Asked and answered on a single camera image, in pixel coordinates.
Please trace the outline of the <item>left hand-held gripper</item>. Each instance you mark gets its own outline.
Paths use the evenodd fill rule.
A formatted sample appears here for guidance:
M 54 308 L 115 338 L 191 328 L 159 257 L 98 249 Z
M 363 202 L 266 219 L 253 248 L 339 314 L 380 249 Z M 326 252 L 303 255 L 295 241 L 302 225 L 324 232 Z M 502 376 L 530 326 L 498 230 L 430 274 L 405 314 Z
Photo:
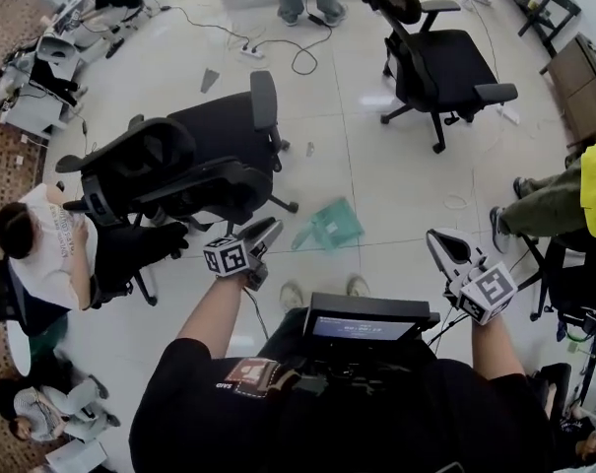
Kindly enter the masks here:
M 244 275 L 245 287 L 258 291 L 268 276 L 263 255 L 279 237 L 284 224 L 274 217 L 257 221 L 234 236 L 223 236 L 203 247 L 208 269 L 219 278 Z

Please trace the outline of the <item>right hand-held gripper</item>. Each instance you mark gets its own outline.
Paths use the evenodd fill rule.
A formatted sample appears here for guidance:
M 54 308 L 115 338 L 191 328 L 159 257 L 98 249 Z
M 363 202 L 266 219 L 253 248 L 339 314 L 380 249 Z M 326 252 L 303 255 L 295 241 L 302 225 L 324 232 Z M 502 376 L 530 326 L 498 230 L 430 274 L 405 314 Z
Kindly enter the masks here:
M 451 228 L 429 229 L 427 245 L 447 278 L 445 295 L 452 306 L 478 324 L 492 321 L 516 295 L 518 286 L 504 263 L 490 259 L 470 234 Z

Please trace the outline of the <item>green long-handled dustpan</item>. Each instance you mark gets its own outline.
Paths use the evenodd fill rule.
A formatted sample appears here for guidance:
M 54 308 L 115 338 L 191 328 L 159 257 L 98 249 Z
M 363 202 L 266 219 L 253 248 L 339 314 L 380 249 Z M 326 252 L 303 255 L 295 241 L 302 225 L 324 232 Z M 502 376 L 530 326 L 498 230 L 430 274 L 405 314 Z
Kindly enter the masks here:
M 340 197 L 313 214 L 292 241 L 291 249 L 300 249 L 312 238 L 326 250 L 334 250 L 364 235 L 357 214 L 345 197 Z

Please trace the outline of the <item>person's left forearm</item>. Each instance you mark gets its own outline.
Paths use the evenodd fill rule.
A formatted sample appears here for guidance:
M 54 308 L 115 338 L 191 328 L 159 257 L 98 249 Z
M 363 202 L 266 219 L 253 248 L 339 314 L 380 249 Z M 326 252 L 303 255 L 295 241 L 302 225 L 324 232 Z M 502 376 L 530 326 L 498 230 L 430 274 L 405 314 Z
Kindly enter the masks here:
M 191 312 L 177 339 L 196 340 L 213 359 L 223 358 L 229 347 L 246 278 L 242 274 L 217 278 Z

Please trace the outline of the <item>person's right forearm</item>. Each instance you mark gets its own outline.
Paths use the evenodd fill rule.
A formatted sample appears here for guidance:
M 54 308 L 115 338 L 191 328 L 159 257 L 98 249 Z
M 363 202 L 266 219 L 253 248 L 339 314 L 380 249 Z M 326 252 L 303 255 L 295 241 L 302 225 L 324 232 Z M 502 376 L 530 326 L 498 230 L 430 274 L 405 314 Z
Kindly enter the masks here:
M 471 331 L 473 369 L 491 380 L 512 374 L 525 375 L 501 315 Z

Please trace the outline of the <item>person's left shoe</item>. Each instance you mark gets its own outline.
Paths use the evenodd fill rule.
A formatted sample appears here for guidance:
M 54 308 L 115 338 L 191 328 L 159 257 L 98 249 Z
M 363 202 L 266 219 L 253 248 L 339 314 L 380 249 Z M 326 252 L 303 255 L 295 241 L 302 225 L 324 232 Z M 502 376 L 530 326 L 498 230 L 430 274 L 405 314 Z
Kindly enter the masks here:
M 304 308 L 303 294 L 297 282 L 289 281 L 282 286 L 279 302 L 286 312 Z

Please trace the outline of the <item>person's shoe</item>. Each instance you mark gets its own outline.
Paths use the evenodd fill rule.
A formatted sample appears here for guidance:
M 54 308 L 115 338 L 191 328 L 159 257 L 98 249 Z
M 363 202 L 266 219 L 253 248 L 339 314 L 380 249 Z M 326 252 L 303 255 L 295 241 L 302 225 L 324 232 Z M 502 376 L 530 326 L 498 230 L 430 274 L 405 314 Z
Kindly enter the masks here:
M 297 282 L 289 281 L 282 286 L 279 302 L 286 312 L 304 308 L 303 294 Z
M 346 285 L 346 294 L 349 297 L 369 298 L 369 286 L 361 275 L 351 275 Z

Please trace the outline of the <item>person's right shoe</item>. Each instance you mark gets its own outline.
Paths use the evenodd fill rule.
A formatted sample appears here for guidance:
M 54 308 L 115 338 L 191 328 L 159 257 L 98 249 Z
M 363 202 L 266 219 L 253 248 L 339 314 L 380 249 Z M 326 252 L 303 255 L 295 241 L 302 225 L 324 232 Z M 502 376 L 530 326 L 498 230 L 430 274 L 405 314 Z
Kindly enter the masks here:
M 346 294 L 349 297 L 369 298 L 369 286 L 361 275 L 351 275 L 346 285 Z

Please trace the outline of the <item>chest-mounted black monitor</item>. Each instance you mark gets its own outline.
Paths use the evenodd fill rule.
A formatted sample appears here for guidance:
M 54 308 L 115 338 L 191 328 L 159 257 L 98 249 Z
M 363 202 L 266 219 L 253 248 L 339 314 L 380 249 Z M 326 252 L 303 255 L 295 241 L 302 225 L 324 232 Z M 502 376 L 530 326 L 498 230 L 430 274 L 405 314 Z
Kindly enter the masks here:
M 440 323 L 422 301 L 313 293 L 303 337 L 308 340 L 395 342 L 416 339 Z

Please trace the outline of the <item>black mesh-back office chair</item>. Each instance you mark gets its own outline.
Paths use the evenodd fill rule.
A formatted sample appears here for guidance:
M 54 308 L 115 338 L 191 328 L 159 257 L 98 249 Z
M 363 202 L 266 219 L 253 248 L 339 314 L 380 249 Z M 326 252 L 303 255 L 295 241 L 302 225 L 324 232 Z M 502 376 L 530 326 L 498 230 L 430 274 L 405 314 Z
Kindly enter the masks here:
M 83 190 L 64 209 L 103 227 L 163 213 L 198 232 L 220 222 L 243 226 L 267 202 L 296 213 L 298 203 L 273 193 L 290 148 L 278 131 L 274 80 L 261 70 L 249 84 L 165 117 L 137 115 L 107 145 L 60 159 L 57 172 L 79 173 Z

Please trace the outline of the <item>black chest rig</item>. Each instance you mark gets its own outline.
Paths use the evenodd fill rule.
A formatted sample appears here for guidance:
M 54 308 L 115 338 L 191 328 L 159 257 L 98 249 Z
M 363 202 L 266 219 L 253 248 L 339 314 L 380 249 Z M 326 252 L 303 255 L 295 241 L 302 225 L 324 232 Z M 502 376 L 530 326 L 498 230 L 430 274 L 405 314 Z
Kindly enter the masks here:
M 316 397 L 325 392 L 353 389 L 373 395 L 410 381 L 436 361 L 436 355 L 421 339 L 375 345 L 271 339 L 259 356 L 283 366 L 279 384 Z

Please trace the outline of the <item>person's black shirt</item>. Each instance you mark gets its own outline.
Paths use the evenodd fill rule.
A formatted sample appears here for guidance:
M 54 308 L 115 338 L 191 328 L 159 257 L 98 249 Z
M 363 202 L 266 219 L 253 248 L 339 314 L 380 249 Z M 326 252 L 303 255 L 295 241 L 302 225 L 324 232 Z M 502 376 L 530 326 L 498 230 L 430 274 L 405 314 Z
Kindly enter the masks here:
M 261 357 L 171 342 L 131 425 L 135 473 L 553 473 L 549 420 L 526 378 L 434 360 L 386 388 L 303 390 Z

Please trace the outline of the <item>brown wooden cabinet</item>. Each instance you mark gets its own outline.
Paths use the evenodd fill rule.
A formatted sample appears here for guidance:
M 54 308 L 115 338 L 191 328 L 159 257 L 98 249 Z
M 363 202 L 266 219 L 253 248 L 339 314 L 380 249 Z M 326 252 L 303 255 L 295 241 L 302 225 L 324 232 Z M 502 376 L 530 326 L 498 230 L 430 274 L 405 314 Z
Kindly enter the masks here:
M 596 48 L 577 34 L 541 70 L 554 85 L 568 128 L 566 147 L 583 151 L 596 144 Z

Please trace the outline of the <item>round green table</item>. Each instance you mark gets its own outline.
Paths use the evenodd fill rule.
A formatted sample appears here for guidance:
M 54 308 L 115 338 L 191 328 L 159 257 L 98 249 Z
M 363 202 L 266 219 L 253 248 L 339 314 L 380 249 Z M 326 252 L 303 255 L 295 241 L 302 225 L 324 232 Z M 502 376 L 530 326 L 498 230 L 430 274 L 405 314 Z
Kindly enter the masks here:
M 20 323 L 9 320 L 5 323 L 8 349 L 13 365 L 22 376 L 28 376 L 33 364 L 42 356 L 52 353 L 63 340 L 68 327 L 68 318 L 63 314 L 42 333 L 29 337 Z

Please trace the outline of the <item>white desk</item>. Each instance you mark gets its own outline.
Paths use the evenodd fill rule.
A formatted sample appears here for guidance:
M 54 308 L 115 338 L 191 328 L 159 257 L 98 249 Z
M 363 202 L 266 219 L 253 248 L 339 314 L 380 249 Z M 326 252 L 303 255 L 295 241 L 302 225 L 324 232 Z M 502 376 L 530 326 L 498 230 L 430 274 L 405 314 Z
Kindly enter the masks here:
M 38 85 L 24 84 L 14 102 L 0 112 L 0 123 L 49 140 L 67 128 L 66 103 Z

